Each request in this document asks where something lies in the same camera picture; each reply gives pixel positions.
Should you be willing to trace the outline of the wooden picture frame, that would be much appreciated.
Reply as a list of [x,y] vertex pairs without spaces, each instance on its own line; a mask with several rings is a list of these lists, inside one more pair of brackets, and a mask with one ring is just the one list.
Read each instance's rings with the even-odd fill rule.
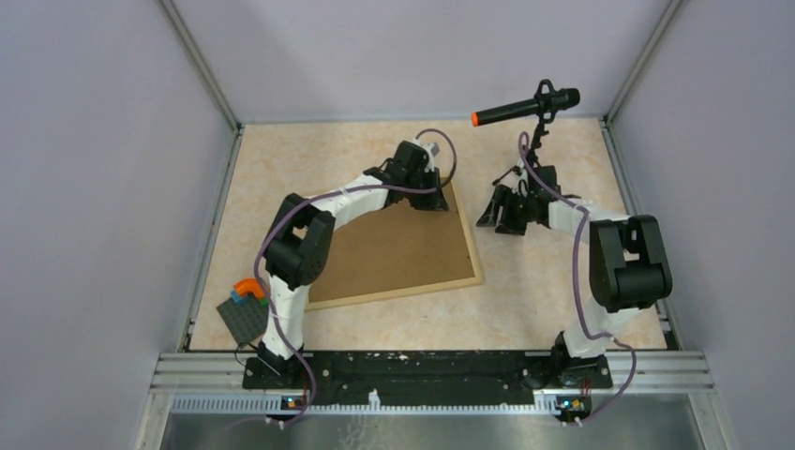
[[306,310],[482,284],[479,252],[457,185],[445,187],[443,195],[447,211],[418,211],[402,201],[335,231]]

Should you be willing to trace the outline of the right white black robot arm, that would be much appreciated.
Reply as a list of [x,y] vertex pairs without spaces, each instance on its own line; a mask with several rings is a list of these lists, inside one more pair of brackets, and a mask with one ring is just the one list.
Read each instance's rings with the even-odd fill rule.
[[601,377],[605,351],[626,323],[670,295],[672,275],[657,219],[628,216],[599,207],[573,194],[562,194],[552,166],[509,169],[516,183],[501,178],[479,227],[522,235],[531,223],[568,233],[575,247],[587,246],[591,299],[579,289],[579,252],[573,252],[572,279],[577,321],[562,331],[551,350],[546,377],[574,386]]

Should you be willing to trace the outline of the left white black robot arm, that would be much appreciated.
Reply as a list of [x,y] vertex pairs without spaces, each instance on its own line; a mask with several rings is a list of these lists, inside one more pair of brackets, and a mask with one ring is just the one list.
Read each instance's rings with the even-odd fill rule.
[[327,264],[335,231],[401,201],[415,210],[446,211],[447,180],[435,157],[439,146],[419,139],[401,142],[381,165],[349,183],[312,197],[284,198],[255,262],[257,281],[268,288],[265,332],[257,354],[265,376],[278,387],[297,382],[304,345],[303,317],[311,285]]

